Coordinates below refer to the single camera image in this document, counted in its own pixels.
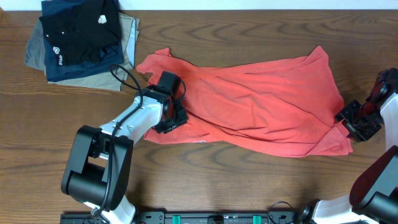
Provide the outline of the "red t-shirt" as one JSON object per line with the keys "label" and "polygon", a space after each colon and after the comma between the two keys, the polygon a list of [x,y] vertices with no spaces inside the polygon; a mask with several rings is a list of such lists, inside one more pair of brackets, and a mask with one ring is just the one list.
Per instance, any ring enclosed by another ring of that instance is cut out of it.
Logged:
{"label": "red t-shirt", "polygon": [[335,121],[344,107],[327,53],[235,67],[197,67],[161,49],[137,66],[156,84],[162,72],[182,78],[187,123],[145,139],[159,144],[225,141],[280,157],[344,156],[353,148]]}

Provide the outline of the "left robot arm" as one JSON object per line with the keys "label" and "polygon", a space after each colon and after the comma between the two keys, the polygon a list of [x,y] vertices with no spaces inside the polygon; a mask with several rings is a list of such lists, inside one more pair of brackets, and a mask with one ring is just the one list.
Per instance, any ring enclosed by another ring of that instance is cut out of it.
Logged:
{"label": "left robot arm", "polygon": [[184,82],[162,72],[157,84],[139,88],[130,107],[112,121],[76,133],[61,190],[91,208],[89,214],[63,214],[61,223],[134,223],[136,208],[125,193],[134,145],[150,129],[169,133],[186,124]]}

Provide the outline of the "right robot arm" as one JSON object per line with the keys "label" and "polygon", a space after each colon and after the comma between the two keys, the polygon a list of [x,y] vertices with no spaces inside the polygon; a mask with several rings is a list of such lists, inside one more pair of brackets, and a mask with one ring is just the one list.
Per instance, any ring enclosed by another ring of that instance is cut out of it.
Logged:
{"label": "right robot arm", "polygon": [[397,223],[397,69],[381,71],[364,104],[336,116],[358,142],[385,129],[386,151],[353,184],[349,195],[307,205],[297,223]]}

